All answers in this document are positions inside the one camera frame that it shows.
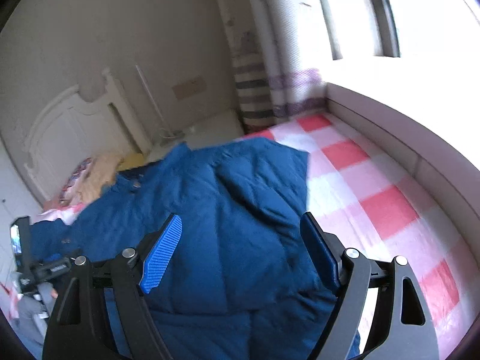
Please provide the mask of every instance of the curtain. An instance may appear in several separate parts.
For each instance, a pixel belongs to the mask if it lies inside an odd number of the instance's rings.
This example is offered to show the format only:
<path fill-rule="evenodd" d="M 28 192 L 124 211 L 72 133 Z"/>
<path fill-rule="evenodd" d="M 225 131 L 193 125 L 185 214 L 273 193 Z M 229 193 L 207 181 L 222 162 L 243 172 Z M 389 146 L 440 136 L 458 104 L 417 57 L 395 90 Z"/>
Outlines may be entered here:
<path fill-rule="evenodd" d="M 320 0 L 217 1 L 247 132 L 325 105 L 332 52 Z"/>

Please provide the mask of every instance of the bed sheet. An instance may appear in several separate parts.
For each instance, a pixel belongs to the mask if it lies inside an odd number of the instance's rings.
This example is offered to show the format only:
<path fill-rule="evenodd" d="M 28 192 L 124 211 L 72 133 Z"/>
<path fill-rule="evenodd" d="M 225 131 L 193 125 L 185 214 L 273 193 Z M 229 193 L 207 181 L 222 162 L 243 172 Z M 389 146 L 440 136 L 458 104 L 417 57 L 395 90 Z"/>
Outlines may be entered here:
<path fill-rule="evenodd" d="M 308 210 L 322 229 L 368 258 L 408 260 L 430 308 L 445 359 L 480 310 L 480 272 L 469 247 L 430 195 L 379 147 L 332 114 L 304 117 L 263 136 L 310 153 Z M 370 290 L 361 349 L 375 308 Z"/>

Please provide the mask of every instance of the mattress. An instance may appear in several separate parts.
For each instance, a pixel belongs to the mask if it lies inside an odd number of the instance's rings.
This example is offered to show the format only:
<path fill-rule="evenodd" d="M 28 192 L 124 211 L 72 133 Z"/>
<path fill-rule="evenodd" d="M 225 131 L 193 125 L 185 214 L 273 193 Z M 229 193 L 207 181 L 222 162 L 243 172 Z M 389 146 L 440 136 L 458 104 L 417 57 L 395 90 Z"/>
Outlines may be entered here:
<path fill-rule="evenodd" d="M 324 231 L 370 259 L 408 259 L 445 359 L 479 313 L 480 271 L 433 198 L 378 146 L 332 114 L 304 117 L 251 136 L 310 153 L 307 209 Z M 361 349 L 375 302 L 375 290 L 369 290 L 358 327 Z"/>

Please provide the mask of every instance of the ribbed blue pad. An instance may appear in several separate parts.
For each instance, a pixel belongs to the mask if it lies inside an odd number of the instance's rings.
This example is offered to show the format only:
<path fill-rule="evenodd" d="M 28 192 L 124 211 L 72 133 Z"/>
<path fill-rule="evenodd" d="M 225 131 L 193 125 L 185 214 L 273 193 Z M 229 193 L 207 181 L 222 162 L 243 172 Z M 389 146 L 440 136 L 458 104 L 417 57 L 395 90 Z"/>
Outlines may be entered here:
<path fill-rule="evenodd" d="M 143 276 L 140 281 L 140 288 L 143 293 L 149 294 L 152 288 L 160 284 L 181 235 L 182 220 L 178 215 L 175 215 L 166 225 L 164 232 L 143 263 Z"/>

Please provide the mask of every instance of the carved headboard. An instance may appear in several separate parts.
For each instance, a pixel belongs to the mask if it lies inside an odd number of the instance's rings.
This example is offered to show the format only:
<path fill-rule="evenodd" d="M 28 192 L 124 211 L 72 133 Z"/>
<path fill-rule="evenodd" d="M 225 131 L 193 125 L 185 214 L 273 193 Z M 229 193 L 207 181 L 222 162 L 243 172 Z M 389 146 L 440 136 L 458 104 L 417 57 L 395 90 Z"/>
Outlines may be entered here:
<path fill-rule="evenodd" d="M 79 95 L 78 85 L 54 98 L 36 118 L 25 141 L 33 165 L 28 175 L 46 200 L 85 158 L 105 152 L 145 155 L 152 143 L 125 99 L 123 88 L 107 68 L 105 94 L 93 103 Z"/>

